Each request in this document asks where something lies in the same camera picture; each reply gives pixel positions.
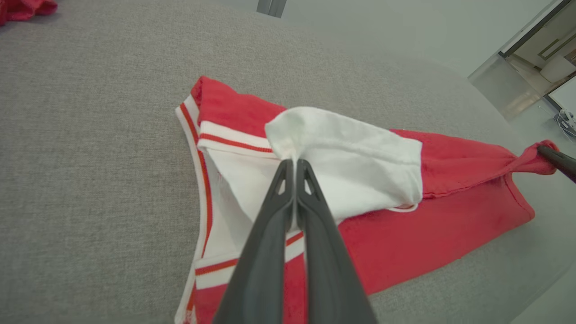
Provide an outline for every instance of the red fabric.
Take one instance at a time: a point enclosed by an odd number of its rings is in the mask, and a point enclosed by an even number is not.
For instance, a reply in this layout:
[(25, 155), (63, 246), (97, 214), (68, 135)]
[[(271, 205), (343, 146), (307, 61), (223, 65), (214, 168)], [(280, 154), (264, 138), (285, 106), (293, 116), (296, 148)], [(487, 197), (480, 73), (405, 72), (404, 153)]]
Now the red fabric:
[[(265, 137), (264, 125), (284, 110), (250, 95), (238, 95), (201, 77), (192, 89), (199, 122)], [(366, 293), (375, 293), (453, 262), (499, 235), (534, 218), (511, 172), (553, 174), (536, 143), (520, 157), (507, 149), (440, 134), (392, 130), (423, 143), (424, 200), (411, 213), (377, 210), (339, 226)], [(285, 323), (303, 323), (306, 314), (304, 259), (286, 264)], [(225, 285), (199, 289), (194, 305), (199, 323), (210, 323)]]
[(24, 21), (35, 15), (47, 16), (56, 12), (54, 0), (0, 0), (0, 26), (4, 21)]

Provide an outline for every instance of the red cloth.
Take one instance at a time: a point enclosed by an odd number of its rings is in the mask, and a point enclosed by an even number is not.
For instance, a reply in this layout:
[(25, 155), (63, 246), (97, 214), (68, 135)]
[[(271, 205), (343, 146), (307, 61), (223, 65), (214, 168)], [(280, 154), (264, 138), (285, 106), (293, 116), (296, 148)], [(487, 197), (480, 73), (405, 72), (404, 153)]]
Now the red cloth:
[[(198, 123), (210, 121), (256, 136), (284, 110), (227, 85), (200, 78), (191, 91), (200, 110)], [(348, 218), (339, 226), (366, 293), (371, 294), (438, 269), (499, 235), (534, 218), (534, 210), (512, 182), (512, 172), (553, 174), (537, 154), (538, 145), (520, 157), (498, 146), (440, 134), (392, 130), (423, 143), (424, 200), (416, 211), (377, 210)], [(285, 267), (284, 323), (306, 318), (302, 255)], [(198, 323), (210, 323), (226, 289), (194, 289)]]
[(28, 20), (35, 15), (47, 16), (56, 12), (54, 0), (0, 0), (0, 26), (6, 21)]

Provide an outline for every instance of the floor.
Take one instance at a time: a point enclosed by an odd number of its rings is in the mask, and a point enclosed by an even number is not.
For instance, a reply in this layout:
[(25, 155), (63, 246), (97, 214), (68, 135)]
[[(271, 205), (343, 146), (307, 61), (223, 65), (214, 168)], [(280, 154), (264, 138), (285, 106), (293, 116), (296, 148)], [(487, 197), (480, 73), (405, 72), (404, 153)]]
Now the floor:
[[(560, 151), (576, 157), (576, 138), (566, 136), (552, 119), (557, 111), (542, 98), (551, 84), (521, 64), (494, 56), (469, 78), (470, 82), (500, 111), (518, 132), (526, 146), (544, 139), (557, 144)], [(566, 179), (559, 185), (574, 191)], [(512, 324), (576, 322), (576, 265), (532, 303)]]

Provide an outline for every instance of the gray fabric surface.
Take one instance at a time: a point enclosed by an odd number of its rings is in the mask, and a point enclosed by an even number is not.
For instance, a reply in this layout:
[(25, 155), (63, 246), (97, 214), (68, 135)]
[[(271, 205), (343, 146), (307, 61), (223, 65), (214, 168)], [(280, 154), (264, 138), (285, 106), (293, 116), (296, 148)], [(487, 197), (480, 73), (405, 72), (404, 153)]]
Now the gray fabric surface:
[[(197, 1), (59, 4), (0, 28), (2, 323), (172, 321), (199, 220), (174, 108), (202, 74), (288, 107), (524, 148), (441, 67)], [(574, 258), (561, 177), (516, 177), (537, 218), (372, 296), (378, 318), (514, 318)]]

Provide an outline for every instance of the red and white shirt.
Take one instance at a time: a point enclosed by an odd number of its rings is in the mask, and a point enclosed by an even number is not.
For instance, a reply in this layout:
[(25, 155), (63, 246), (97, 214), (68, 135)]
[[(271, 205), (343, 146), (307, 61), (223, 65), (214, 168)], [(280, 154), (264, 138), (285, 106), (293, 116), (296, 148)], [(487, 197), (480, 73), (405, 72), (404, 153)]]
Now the red and white shirt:
[[(222, 176), (214, 160), (225, 160), (219, 152), (237, 153), (249, 163), (275, 159), (264, 125), (284, 110), (207, 77), (197, 81), (176, 109), (200, 194), (200, 234), (176, 324), (212, 321), (242, 251), (245, 237), (238, 233), (252, 225), (230, 189), (230, 179)], [(422, 143), (423, 200), (410, 213), (374, 210), (339, 224), (367, 294), (438, 269), (527, 223), (535, 213), (511, 173), (555, 172), (536, 150), (542, 144), (558, 150), (550, 141), (536, 143), (517, 157), (498, 145), (391, 131)], [(302, 238), (295, 232), (286, 239), (284, 323), (306, 321)]]

